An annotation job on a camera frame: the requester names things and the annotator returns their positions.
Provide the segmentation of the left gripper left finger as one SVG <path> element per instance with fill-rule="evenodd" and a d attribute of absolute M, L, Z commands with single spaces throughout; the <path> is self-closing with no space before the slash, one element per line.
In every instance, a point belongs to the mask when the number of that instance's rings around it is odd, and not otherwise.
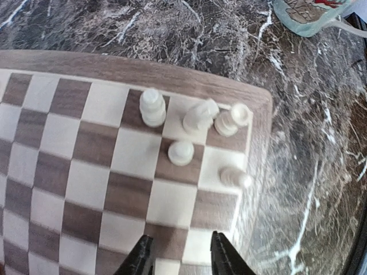
<path fill-rule="evenodd" d="M 148 235 L 142 235 L 114 275 L 153 275 L 154 266 L 154 239 Z"/>

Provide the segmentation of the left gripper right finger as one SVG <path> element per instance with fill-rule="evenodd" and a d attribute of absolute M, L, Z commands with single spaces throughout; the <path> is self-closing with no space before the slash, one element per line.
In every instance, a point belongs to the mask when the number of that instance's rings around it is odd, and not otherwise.
<path fill-rule="evenodd" d="M 221 232 L 212 233 L 210 254 L 213 275 L 255 275 Z"/>

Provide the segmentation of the white chess pawn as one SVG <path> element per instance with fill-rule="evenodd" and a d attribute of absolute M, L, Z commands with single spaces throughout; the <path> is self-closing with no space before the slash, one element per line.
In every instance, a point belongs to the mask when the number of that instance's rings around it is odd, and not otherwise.
<path fill-rule="evenodd" d="M 254 182 L 253 177 L 238 167 L 223 167 L 219 176 L 221 183 L 226 186 L 248 188 Z"/>
<path fill-rule="evenodd" d="M 175 141 L 168 149 L 168 158 L 176 166 L 188 165 L 194 156 L 194 145 L 188 141 Z"/>

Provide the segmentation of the wooden chess board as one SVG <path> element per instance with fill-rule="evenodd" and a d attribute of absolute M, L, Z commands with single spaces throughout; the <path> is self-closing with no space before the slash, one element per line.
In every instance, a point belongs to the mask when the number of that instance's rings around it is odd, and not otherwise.
<path fill-rule="evenodd" d="M 139 110 L 148 88 L 166 102 L 157 128 Z M 219 114 L 245 104 L 249 124 L 229 137 L 214 123 L 187 133 L 187 111 L 209 98 Z M 210 274 L 213 231 L 246 257 L 271 111 L 269 91 L 190 69 L 1 51 L 1 273 L 113 274 L 144 234 L 156 274 Z M 175 141 L 194 145 L 186 166 L 168 158 Z M 222 184 L 228 166 L 253 184 Z"/>

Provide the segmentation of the white chess rook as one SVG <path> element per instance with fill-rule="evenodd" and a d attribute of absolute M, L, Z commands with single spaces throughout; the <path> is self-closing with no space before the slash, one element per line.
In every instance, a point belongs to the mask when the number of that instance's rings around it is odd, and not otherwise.
<path fill-rule="evenodd" d="M 229 137 L 236 134 L 240 128 L 247 126 L 250 118 L 250 109 L 243 103 L 236 103 L 216 117 L 214 127 L 220 135 Z"/>

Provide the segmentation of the white chess knight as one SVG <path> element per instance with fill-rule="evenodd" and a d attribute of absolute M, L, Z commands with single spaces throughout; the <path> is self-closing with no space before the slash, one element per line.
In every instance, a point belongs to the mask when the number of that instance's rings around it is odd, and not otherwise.
<path fill-rule="evenodd" d="M 209 98 L 192 106 L 183 117 L 182 125 L 187 133 L 208 130 L 219 114 L 217 103 Z"/>

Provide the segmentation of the white chess bishop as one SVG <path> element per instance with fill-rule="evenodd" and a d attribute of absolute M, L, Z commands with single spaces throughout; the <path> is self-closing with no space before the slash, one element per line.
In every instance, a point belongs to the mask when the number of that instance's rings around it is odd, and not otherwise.
<path fill-rule="evenodd" d="M 139 110 L 143 122 L 151 128 L 157 128 L 165 122 L 166 102 L 163 95 L 154 88 L 143 91 L 139 99 Z"/>

